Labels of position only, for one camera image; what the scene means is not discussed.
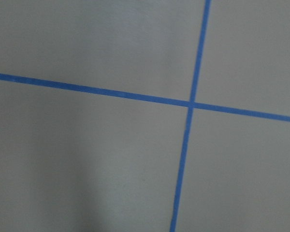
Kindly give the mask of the vertical blue tape line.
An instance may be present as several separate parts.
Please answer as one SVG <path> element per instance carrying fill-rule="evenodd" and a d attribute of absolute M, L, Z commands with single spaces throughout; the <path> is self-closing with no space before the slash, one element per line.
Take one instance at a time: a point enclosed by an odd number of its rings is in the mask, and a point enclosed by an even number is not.
<path fill-rule="evenodd" d="M 174 232 L 176 230 L 176 223 L 177 223 L 179 206 L 180 206 L 186 158 L 187 158 L 187 152 L 188 152 L 188 146 L 189 146 L 189 136 L 190 136 L 190 131 L 191 131 L 194 104 L 195 104 L 195 99 L 197 95 L 198 81 L 199 81 L 199 75 L 200 75 L 202 59 L 203 59 L 203 48 L 204 48 L 204 42 L 206 38 L 206 31 L 207 31 L 208 18 L 210 14 L 211 2 L 212 2 L 211 0 L 204 1 L 203 17 L 202 17 L 202 23 L 201 23 L 200 34 L 199 34 L 199 39 L 198 39 L 194 72 L 193 72 L 191 90 L 190 90 L 188 107 L 187 107 L 185 130 L 184 130 L 183 141 L 182 141 L 182 146 L 181 146 L 181 154 L 180 154 L 180 160 L 179 160 L 179 166 L 178 166 L 176 187 L 175 187 L 175 192 L 174 192 L 173 210 L 172 210 L 172 217 L 171 217 L 170 227 L 169 227 L 170 232 Z"/>

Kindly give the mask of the horizontal blue tape line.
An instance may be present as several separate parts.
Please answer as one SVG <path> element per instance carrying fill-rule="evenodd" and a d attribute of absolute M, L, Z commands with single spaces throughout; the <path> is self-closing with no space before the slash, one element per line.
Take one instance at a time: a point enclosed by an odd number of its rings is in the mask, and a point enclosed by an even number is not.
<path fill-rule="evenodd" d="M 245 110 L 245 109 L 237 109 L 237 108 L 232 108 L 232 107 L 211 105 L 211 104 L 205 104 L 205 103 L 199 103 L 199 102 L 189 102 L 189 101 L 184 101 L 184 100 L 136 94 L 136 93 L 97 88 L 97 87 L 88 87 L 88 86 L 82 86 L 82 85 L 68 84 L 68 83 L 63 83 L 63 82 L 15 76 L 15 75 L 9 75 L 9 74 L 0 73 L 0 80 L 7 81 L 7 82 L 27 84 L 27 85 L 35 85 L 35 86 L 50 87 L 50 88 L 77 91 L 77 92 L 83 92 L 83 93 L 104 95 L 104 96 L 110 96 L 110 97 L 132 99 L 132 100 L 138 100 L 138 101 L 144 101 L 144 102 L 147 101 L 147 102 L 154 102 L 154 103 L 174 105 L 174 106 L 192 107 L 194 109 L 202 109 L 202 110 L 216 111 L 216 112 L 229 113 L 229 114 L 235 114 L 235 115 L 251 116 L 251 117 L 290 122 L 290 116 L 285 116 L 285 115 L 271 114 L 271 113 L 251 111 L 251 110 Z"/>

